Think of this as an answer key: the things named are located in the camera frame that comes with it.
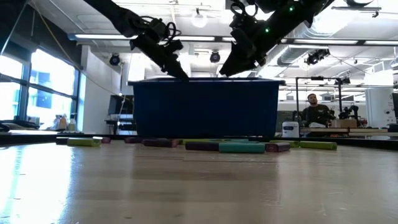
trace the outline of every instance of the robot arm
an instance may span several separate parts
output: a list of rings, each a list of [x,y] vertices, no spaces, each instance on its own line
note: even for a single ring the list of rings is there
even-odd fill
[[[187,74],[182,70],[178,56],[174,53],[181,50],[183,45],[179,40],[173,38],[181,32],[176,29],[174,23],[167,25],[161,19],[147,16],[138,16],[136,13],[119,7],[112,0],[84,0],[99,13],[108,18],[113,26],[125,37],[134,37],[130,40],[131,49],[139,48],[154,61],[163,72],[187,80]]]
[[[265,65],[266,53],[270,49],[302,22],[310,27],[313,17],[334,0],[248,0],[256,10],[275,11],[267,21],[258,21],[255,15],[246,13],[243,3],[232,1],[234,20],[229,26],[236,43],[232,43],[231,54],[220,70],[227,77]]]

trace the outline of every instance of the blue plastic bin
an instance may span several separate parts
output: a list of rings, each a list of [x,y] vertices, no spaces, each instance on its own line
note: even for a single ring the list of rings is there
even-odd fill
[[[274,137],[280,81],[259,78],[159,78],[130,82],[140,136]]]

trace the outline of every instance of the white container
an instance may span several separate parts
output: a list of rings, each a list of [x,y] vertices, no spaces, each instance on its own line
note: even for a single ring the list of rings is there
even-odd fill
[[[296,121],[285,121],[282,123],[283,138],[299,138],[299,123]]]

